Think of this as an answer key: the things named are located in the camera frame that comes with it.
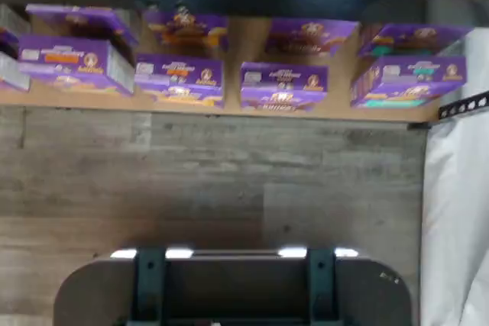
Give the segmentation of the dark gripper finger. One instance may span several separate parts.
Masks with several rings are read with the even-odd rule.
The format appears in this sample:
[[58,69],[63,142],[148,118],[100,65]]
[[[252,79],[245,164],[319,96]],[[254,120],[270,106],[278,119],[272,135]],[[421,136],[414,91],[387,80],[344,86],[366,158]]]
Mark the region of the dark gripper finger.
[[338,325],[335,291],[335,253],[331,249],[309,250],[308,314],[311,325]]
[[135,257],[133,322],[164,325],[166,257],[162,247],[143,248]]

